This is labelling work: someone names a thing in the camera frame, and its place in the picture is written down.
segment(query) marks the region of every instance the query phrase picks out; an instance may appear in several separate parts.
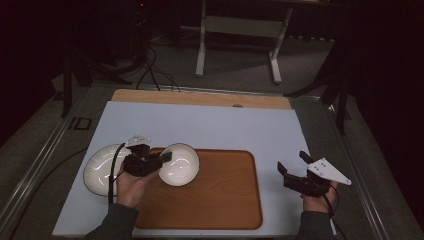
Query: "sleeve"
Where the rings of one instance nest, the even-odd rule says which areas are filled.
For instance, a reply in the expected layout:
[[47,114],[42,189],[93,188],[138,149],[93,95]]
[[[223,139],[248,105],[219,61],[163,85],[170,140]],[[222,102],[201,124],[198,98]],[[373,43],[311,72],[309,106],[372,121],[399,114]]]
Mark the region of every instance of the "sleeve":
[[322,212],[302,212],[296,240],[336,239],[330,224],[330,216]]
[[138,211],[120,204],[113,203],[102,224],[88,233],[87,240],[131,240],[134,223]]

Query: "tabletop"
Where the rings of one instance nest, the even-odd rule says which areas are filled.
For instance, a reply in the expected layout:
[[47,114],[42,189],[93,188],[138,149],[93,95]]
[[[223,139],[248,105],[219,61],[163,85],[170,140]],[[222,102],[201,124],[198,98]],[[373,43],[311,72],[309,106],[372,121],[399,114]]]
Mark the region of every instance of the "tabletop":
[[150,137],[152,147],[183,142],[195,149],[250,152],[256,162],[263,215],[262,224],[254,230],[135,228],[134,236],[269,237],[297,233],[302,202],[298,193],[283,187],[277,162],[282,161],[293,174],[304,174],[306,164],[299,161],[298,154],[308,152],[308,147],[288,99],[117,90],[105,107],[53,235],[83,236],[100,224],[107,213],[107,199],[85,187],[85,165],[98,150],[125,142],[134,133]]

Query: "white bowl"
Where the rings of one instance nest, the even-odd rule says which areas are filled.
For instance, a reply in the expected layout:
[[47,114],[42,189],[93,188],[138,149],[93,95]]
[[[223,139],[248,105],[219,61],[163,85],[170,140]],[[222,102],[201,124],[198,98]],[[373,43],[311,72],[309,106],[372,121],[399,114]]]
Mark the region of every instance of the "white bowl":
[[[85,165],[84,183],[91,192],[101,196],[108,195],[110,168],[119,146],[119,144],[115,144],[100,149]],[[131,154],[131,150],[125,147],[119,151],[115,162],[114,177],[118,174],[121,163],[129,154]],[[113,184],[113,194],[116,195],[116,182]]]
[[196,151],[189,145],[176,143],[162,154],[172,152],[172,159],[163,164],[159,176],[171,186],[183,186],[191,182],[199,172],[200,161]]

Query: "human hand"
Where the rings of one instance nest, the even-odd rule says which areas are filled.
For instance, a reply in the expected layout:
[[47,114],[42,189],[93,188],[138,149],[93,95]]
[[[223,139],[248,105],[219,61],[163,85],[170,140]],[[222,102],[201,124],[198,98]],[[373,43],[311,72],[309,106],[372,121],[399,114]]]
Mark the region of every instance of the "human hand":
[[[334,188],[330,187],[328,193],[325,195],[333,206],[337,196],[335,190],[337,188],[337,182],[331,181],[330,184]],[[308,197],[303,194],[300,197],[303,199],[303,211],[330,213],[330,208],[324,197]]]
[[116,179],[117,203],[130,208],[137,208],[143,198],[147,183],[156,177],[159,171],[160,169],[145,177],[135,177],[127,172],[122,172]]

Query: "brown tray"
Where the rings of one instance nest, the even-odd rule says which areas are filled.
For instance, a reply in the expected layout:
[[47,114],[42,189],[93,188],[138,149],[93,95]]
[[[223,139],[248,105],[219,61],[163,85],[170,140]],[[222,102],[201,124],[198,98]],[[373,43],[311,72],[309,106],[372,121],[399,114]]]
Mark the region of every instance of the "brown tray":
[[259,228],[262,209],[253,155],[237,150],[196,152],[200,170],[189,184],[173,187],[159,177],[149,183],[135,226],[193,230]]

